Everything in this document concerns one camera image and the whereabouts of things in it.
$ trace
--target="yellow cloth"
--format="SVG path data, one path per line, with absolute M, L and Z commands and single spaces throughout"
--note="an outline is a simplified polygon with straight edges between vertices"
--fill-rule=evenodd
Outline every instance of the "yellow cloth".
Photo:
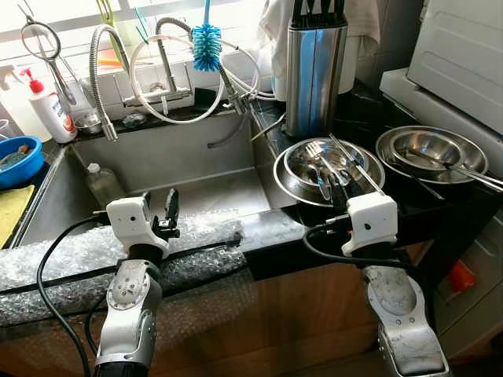
M 5 245 L 33 195 L 34 185 L 0 192 L 0 248 Z

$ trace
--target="plastic bottle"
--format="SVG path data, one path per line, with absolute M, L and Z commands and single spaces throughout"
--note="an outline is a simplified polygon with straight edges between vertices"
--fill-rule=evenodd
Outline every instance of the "plastic bottle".
M 97 163 L 90 163 L 87 171 L 89 175 L 86 177 L 86 183 L 101 208 L 105 208 L 110 202 L 126 196 L 116 175 L 110 169 L 102 169 Z
M 63 144 L 75 139 L 77 129 L 72 117 L 67 115 L 61 107 L 57 94 L 45 90 L 39 80 L 34 80 L 29 68 L 24 69 L 21 74 L 30 77 L 30 89 L 33 94 L 28 100 L 45 128 L 53 135 L 54 140 Z
M 14 73 L 13 65 L 0 67 L 0 102 L 23 134 L 41 141 L 51 138 L 49 131 L 30 106 L 31 91 Z

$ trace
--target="metal bowl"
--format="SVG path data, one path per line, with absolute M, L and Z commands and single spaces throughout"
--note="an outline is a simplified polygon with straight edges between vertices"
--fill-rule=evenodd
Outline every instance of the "metal bowl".
M 347 170 L 351 174 L 358 174 L 358 170 L 352 167 L 350 161 L 344 156 L 343 152 L 334 145 L 333 141 L 329 138 L 315 138 L 306 139 L 301 141 L 291 148 L 285 154 L 284 164 L 286 171 L 294 178 L 298 179 L 305 185 L 313 186 L 318 189 L 318 180 L 313 169 L 309 165 L 316 165 L 321 171 L 329 173 L 329 170 L 314 157 L 310 157 L 307 153 L 306 146 L 316 142 L 323 149 L 323 156 L 335 167 L 337 170 Z M 346 150 L 363 166 L 365 170 L 369 169 L 369 159 L 360 151 L 360 147 L 341 141 L 346 147 Z
M 343 144 L 345 146 L 351 145 L 346 141 L 343 141 Z M 295 147 L 298 147 L 298 145 L 293 145 L 292 147 L 284 150 L 276 158 L 276 162 L 274 163 L 274 179 L 276 180 L 277 185 L 287 195 L 300 202 L 311 204 L 317 207 L 332 207 L 332 204 L 329 201 L 323 199 L 323 196 L 318 189 L 318 185 L 307 184 L 303 180 L 296 178 L 295 175 L 291 175 L 286 170 L 285 157 L 289 152 L 292 152 Z M 358 152 L 362 154 L 364 159 L 368 161 L 367 172 L 369 173 L 370 177 L 372 177 L 373 180 L 382 188 L 384 186 L 385 179 L 383 166 L 372 153 L 361 147 L 356 148 L 358 148 Z M 362 190 L 364 192 L 368 193 L 374 191 L 374 188 L 371 186 L 371 184 L 368 183 L 367 180 L 364 179 L 363 176 L 360 175 L 360 173 L 358 173 L 358 171 L 353 175 L 353 177 L 356 182 L 360 184 L 360 187 L 362 187 Z
M 474 170 L 477 173 L 485 174 L 488 169 L 487 157 L 475 143 L 462 137 L 454 132 L 448 130 L 443 130 L 441 128 L 427 127 L 427 126 L 404 126 L 394 128 L 382 134 L 376 142 L 376 151 L 379 159 L 392 169 L 394 172 L 403 175 L 404 177 L 410 178 L 410 174 L 406 171 L 410 171 L 409 166 L 402 163 L 401 160 L 396 158 L 391 150 L 391 139 L 395 135 L 402 132 L 413 131 L 413 132 L 432 132 L 439 134 L 441 136 L 447 137 L 452 140 L 464 153 L 464 160 L 461 162 L 461 166 L 465 169 Z M 433 183 L 437 185 L 455 185 L 460 183 L 466 183 L 472 181 L 471 178 L 464 176 L 453 170 L 425 170 L 425 169 L 414 169 L 413 173 L 423 182 Z
M 401 163 L 414 169 L 442 171 L 446 168 L 426 157 L 437 159 L 454 166 L 464 162 L 464 152 L 450 137 L 430 131 L 402 131 L 391 138 L 390 148 L 393 156 Z
M 93 135 L 101 132 L 101 119 L 96 112 L 90 112 L 75 121 L 75 127 L 79 132 Z

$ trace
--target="sink basin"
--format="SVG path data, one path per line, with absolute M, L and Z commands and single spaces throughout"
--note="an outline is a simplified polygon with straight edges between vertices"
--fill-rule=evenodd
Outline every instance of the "sink basin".
M 265 139 L 249 141 L 254 123 L 223 146 L 207 147 L 231 134 L 240 121 L 238 115 L 218 115 L 123 133 L 113 143 L 100 137 L 64 147 L 17 244 L 53 239 L 99 209 L 84 182 L 90 163 L 112 169 L 130 196 L 151 192 L 151 211 L 160 217 L 170 188 L 180 192 L 180 218 L 213 213 L 226 220 L 293 204 L 274 183 L 274 157 Z

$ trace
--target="window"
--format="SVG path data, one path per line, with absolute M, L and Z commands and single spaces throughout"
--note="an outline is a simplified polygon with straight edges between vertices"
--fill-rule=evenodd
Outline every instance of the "window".
M 162 16 L 183 19 L 189 25 L 203 22 L 204 0 L 108 0 L 114 12 L 116 29 L 127 46 L 128 52 L 138 44 L 136 26 L 139 22 L 134 11 L 138 7 L 147 20 L 149 34 L 155 34 L 156 21 Z M 37 21 L 47 23 L 61 40 L 61 54 L 74 69 L 82 74 L 87 69 L 87 56 L 93 30 L 101 23 L 101 16 L 96 0 L 27 0 Z M 211 2 L 211 24 L 222 28 L 225 40 L 249 48 L 255 41 L 255 30 L 265 0 L 213 0 Z M 20 29 L 26 18 L 18 4 L 28 12 L 23 0 L 2 0 L 0 16 L 0 65 L 15 64 L 20 67 L 30 65 L 44 67 L 44 63 L 30 55 L 20 41 Z M 184 32 L 172 25 L 162 29 L 163 34 L 184 35 Z M 101 37 L 101 49 L 110 49 L 108 35 Z M 185 45 L 170 42 L 167 49 L 170 61 L 189 58 Z M 155 58 L 158 49 L 148 48 L 145 58 Z

